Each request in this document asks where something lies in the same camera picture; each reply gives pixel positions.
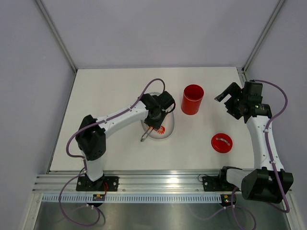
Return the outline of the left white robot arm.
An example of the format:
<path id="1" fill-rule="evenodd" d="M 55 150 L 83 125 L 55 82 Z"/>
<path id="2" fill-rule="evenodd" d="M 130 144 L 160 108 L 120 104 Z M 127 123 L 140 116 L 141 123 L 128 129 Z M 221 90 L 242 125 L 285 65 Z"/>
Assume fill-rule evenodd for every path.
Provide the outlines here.
<path id="1" fill-rule="evenodd" d="M 115 132 L 128 125 L 143 121 L 148 126 L 141 137 L 141 142 L 154 131 L 158 131 L 166 116 L 174 111 L 176 102 L 170 93 L 160 95 L 143 94 L 130 107 L 101 118 L 86 116 L 75 139 L 84 157 L 84 169 L 87 185 L 94 191 L 103 187 L 103 163 L 100 158 L 106 152 L 106 140 Z"/>

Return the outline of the metal tongs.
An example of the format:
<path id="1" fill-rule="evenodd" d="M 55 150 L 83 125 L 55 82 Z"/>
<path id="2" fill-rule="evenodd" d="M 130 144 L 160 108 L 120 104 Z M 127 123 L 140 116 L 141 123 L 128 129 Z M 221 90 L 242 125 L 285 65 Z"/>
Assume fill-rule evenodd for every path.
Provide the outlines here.
<path id="1" fill-rule="evenodd" d="M 144 142 L 149 137 L 149 135 L 152 133 L 153 130 L 154 130 L 153 127 L 151 127 L 151 126 L 148 127 L 148 129 L 141 136 L 140 142 Z"/>

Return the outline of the red cylindrical container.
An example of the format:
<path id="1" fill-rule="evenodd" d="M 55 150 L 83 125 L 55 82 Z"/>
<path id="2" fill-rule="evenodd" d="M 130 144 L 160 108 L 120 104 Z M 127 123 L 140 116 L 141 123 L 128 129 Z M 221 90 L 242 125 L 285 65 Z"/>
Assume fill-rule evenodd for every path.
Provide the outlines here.
<path id="1" fill-rule="evenodd" d="M 195 115 L 200 108 L 204 90 L 197 84 L 188 85 L 183 91 L 181 110 L 187 115 Z"/>

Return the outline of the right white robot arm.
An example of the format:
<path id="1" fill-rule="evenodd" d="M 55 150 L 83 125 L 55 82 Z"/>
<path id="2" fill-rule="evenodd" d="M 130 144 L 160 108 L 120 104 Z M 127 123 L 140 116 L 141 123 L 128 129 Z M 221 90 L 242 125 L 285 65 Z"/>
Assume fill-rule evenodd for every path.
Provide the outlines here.
<path id="1" fill-rule="evenodd" d="M 227 112 L 235 119 L 244 119 L 249 130 L 254 152 L 254 170 L 225 166 L 220 170 L 218 185 L 224 190 L 238 187 L 246 200 L 279 204 L 291 188 L 294 178 L 286 172 L 278 157 L 272 134 L 272 121 L 281 112 L 272 115 L 268 104 L 262 102 L 263 80 L 246 81 L 243 88 L 231 83 L 215 100 L 221 102 L 226 96 Z"/>

